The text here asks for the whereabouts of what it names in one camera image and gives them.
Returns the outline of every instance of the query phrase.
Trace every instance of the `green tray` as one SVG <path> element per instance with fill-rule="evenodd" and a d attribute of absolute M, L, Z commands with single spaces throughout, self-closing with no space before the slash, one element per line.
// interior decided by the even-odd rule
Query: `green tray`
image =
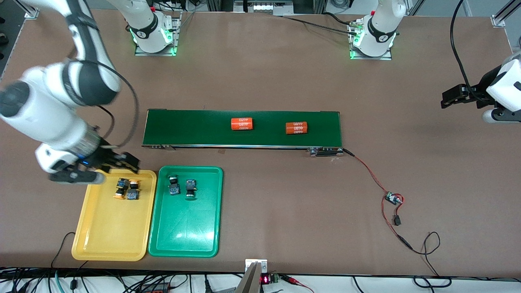
<path fill-rule="evenodd" d="M 252 117 L 253 130 L 231 130 L 232 118 Z M 306 121 L 308 132 L 287 135 L 286 122 Z M 341 148 L 339 112 L 149 109 L 143 147 Z"/>
<path fill-rule="evenodd" d="M 171 196 L 168 176 L 178 175 L 181 194 Z M 185 200 L 187 179 L 195 179 L 194 201 Z M 148 252 L 153 257 L 212 258 L 219 247 L 222 169 L 164 166 L 157 177 Z"/>

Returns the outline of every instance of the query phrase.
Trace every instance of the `brown table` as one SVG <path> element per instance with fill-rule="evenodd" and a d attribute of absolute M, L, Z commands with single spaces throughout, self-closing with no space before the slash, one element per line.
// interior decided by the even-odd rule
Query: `brown table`
<path fill-rule="evenodd" d="M 270 270 L 287 273 L 431 274 L 391 234 L 380 215 L 380 189 L 350 156 L 140 147 L 147 108 L 323 110 L 341 112 L 344 146 L 406 197 L 397 231 L 416 249 L 427 232 L 439 232 L 441 247 L 429 260 L 440 274 L 521 275 L 519 126 L 485 124 L 474 105 L 440 108 L 441 93 L 463 81 L 449 18 L 404 18 L 393 61 L 377 62 L 350 60 L 345 35 L 233 13 L 196 14 L 177 57 L 134 57 L 122 16 L 94 16 L 112 61 L 140 97 L 138 131 L 124 150 L 143 169 L 220 166 L 225 183 L 216 257 L 147 255 L 87 266 L 239 272 L 244 259 L 266 258 Z M 327 16 L 303 18 L 341 28 Z M 455 39 L 472 82 L 511 53 L 504 30 L 488 18 L 458 19 Z M 31 66 L 63 60 L 71 48 L 63 18 L 42 12 L 26 22 L 2 85 Z M 128 89 L 109 108 L 117 117 L 109 141 L 117 143 L 130 126 Z M 108 126 L 98 109 L 80 112 Z M 33 155 L 38 142 L 4 123 L 0 137 L 0 265 L 49 266 L 62 237 L 76 230 L 85 186 L 47 181 Z M 69 253 L 71 242 L 57 266 L 81 264 Z"/>

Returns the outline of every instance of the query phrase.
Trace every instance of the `teal cable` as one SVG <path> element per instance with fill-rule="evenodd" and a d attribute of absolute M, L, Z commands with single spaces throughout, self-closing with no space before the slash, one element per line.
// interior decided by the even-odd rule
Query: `teal cable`
<path fill-rule="evenodd" d="M 58 279 L 58 271 L 54 273 L 54 279 L 56 280 L 56 284 L 58 285 L 60 292 L 65 293 L 64 289 L 61 287 L 60 280 Z"/>

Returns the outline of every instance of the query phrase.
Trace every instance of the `orange cylinder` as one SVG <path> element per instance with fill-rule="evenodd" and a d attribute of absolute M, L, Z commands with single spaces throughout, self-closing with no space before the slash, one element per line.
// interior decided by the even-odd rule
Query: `orange cylinder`
<path fill-rule="evenodd" d="M 232 130 L 252 130 L 253 129 L 253 119 L 250 117 L 232 118 L 231 119 L 231 129 Z"/>
<path fill-rule="evenodd" d="M 286 134 L 287 135 L 299 135 L 307 133 L 307 122 L 288 122 L 286 123 Z"/>

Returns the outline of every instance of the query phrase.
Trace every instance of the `yellow tray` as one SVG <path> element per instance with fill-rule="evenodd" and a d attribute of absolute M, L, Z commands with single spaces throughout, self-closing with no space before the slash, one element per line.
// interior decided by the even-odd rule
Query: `yellow tray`
<path fill-rule="evenodd" d="M 72 257 L 85 261 L 138 261 L 146 252 L 157 177 L 153 171 L 112 169 L 101 185 L 89 185 Z M 113 198 L 118 179 L 138 179 L 139 199 Z"/>

